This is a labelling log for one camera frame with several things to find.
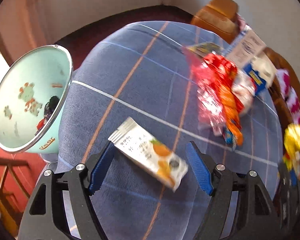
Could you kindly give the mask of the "red wrapper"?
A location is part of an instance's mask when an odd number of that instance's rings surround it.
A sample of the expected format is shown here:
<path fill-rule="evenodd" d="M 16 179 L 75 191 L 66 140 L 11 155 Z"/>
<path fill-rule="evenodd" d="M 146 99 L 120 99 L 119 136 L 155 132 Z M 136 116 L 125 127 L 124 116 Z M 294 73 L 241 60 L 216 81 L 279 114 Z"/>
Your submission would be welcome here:
<path fill-rule="evenodd" d="M 199 126 L 210 126 L 215 136 L 222 135 L 225 142 L 234 148 L 241 146 L 244 139 L 239 114 L 243 104 L 232 92 L 237 67 L 216 53 L 199 57 L 186 47 L 183 53 L 197 85 Z"/>

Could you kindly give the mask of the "brown leather sofa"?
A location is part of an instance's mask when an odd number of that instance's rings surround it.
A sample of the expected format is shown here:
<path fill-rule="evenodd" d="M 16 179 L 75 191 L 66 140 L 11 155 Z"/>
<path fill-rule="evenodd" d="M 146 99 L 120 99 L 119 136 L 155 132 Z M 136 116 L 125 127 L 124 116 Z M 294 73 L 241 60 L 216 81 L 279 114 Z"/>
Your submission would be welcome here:
<path fill-rule="evenodd" d="M 284 131 L 294 122 L 294 117 L 300 121 L 300 81 L 292 66 L 279 53 L 269 47 L 263 52 L 277 70 L 268 91 Z"/>

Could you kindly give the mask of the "black knitted cloth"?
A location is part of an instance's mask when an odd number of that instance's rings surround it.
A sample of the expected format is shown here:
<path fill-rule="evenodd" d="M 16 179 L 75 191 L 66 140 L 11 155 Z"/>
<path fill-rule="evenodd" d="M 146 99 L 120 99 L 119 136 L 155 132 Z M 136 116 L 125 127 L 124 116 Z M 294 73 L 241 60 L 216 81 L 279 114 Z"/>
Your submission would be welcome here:
<path fill-rule="evenodd" d="M 49 101 L 46 103 L 44 108 L 44 118 L 45 120 L 49 120 L 55 109 L 57 108 L 57 105 L 59 103 L 59 97 L 52 96 Z"/>

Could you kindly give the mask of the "blue plaid tablecloth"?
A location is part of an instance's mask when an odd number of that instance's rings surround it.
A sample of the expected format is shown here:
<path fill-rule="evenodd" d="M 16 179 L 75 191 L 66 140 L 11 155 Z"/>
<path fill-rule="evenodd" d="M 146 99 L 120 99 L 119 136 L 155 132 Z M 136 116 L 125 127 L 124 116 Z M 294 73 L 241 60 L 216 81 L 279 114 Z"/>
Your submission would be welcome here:
<path fill-rule="evenodd" d="M 185 158 L 189 141 L 238 173 L 255 170 L 269 194 L 282 155 L 280 122 L 268 92 L 240 120 L 244 142 L 235 150 L 198 127 L 197 87 L 182 46 L 228 44 L 193 25 L 131 23 L 98 43 L 77 70 L 59 127 L 57 172 L 97 154 L 128 117 Z M 192 171 L 177 191 L 164 187 L 119 153 L 91 202 L 109 239 L 192 239 L 209 203 Z"/>

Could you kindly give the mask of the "dark yellow flat packet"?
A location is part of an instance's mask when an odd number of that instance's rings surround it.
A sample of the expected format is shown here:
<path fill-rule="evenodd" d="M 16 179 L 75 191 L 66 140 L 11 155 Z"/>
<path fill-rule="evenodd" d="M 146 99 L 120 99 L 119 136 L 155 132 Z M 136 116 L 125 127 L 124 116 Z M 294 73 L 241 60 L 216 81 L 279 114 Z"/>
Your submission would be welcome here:
<path fill-rule="evenodd" d="M 203 42 L 199 44 L 194 44 L 186 47 L 188 50 L 193 53 L 199 55 L 200 57 L 204 57 L 209 53 L 221 55 L 223 48 L 213 42 Z"/>

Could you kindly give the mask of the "tall white carton box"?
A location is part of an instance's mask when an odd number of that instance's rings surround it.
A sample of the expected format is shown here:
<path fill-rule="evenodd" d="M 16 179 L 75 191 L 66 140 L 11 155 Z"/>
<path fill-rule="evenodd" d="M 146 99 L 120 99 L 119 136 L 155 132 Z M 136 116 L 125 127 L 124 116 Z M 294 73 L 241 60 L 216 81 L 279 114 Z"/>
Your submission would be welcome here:
<path fill-rule="evenodd" d="M 266 44 L 246 25 L 222 55 L 233 62 L 237 68 L 246 66 L 255 56 L 264 50 Z"/>

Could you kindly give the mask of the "yellow crumpled wrapper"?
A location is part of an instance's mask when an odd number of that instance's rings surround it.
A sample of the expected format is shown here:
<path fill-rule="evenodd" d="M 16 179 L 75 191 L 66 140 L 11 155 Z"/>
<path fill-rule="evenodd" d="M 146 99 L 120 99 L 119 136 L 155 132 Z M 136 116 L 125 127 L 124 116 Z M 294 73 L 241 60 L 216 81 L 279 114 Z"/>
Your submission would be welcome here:
<path fill-rule="evenodd" d="M 285 129 L 283 144 L 286 150 L 283 162 L 288 171 L 291 171 L 300 161 L 300 123 L 288 125 Z"/>

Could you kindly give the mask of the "pink floral cushion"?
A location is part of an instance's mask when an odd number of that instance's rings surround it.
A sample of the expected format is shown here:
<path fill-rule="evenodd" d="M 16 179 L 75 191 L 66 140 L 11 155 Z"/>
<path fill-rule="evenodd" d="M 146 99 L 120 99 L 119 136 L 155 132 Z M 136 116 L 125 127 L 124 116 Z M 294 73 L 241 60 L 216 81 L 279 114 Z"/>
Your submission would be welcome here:
<path fill-rule="evenodd" d="M 278 69 L 276 77 L 279 82 L 281 96 L 286 102 L 286 105 L 292 115 L 295 124 L 300 123 L 300 101 L 296 91 L 292 87 L 289 72 L 286 69 Z"/>
<path fill-rule="evenodd" d="M 240 14 L 237 14 L 236 16 L 237 16 L 237 25 L 239 27 L 239 31 L 247 32 L 250 29 L 250 27 L 249 25 L 247 25 L 246 20 Z"/>

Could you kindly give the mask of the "mint green trash bin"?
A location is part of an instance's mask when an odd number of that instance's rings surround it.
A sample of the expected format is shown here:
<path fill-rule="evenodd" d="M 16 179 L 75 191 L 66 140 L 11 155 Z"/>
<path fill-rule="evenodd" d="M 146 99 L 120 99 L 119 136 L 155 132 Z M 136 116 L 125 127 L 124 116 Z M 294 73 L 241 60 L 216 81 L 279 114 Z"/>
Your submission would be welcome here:
<path fill-rule="evenodd" d="M 8 153 L 57 154 L 59 124 L 73 76 L 67 49 L 46 45 L 20 57 L 0 83 L 0 148 Z M 59 97 L 49 120 L 44 108 Z"/>

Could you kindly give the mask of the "white orange snack packet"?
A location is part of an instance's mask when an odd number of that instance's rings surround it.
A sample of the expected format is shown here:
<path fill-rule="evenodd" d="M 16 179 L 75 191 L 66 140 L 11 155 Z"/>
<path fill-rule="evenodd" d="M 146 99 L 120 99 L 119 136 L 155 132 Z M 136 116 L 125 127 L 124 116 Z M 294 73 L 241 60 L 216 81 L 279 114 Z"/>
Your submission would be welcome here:
<path fill-rule="evenodd" d="M 128 117 L 108 138 L 127 158 L 176 191 L 188 165 L 165 144 Z"/>

